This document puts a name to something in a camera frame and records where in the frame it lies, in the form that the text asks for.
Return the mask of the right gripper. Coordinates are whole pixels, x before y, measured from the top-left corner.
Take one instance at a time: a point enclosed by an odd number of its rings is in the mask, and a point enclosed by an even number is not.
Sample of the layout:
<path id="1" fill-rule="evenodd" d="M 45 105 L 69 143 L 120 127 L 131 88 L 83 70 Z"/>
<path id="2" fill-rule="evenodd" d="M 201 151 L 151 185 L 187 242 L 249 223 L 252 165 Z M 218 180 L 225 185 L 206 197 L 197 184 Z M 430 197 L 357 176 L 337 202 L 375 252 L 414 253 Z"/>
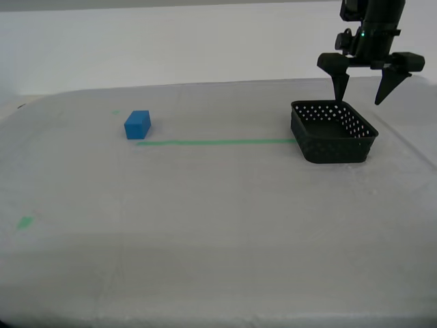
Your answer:
<path id="1" fill-rule="evenodd" d="M 339 53 L 322 53 L 317 65 L 332 79 L 335 100 L 343 100 L 348 86 L 351 67 L 370 67 L 374 62 L 384 62 L 390 55 L 394 37 L 400 34 L 397 23 L 362 22 L 352 37 L 350 58 Z M 410 52 L 393 53 L 391 61 L 382 69 L 382 78 L 375 104 L 380 105 L 386 97 L 413 72 L 421 72 L 425 58 Z"/>

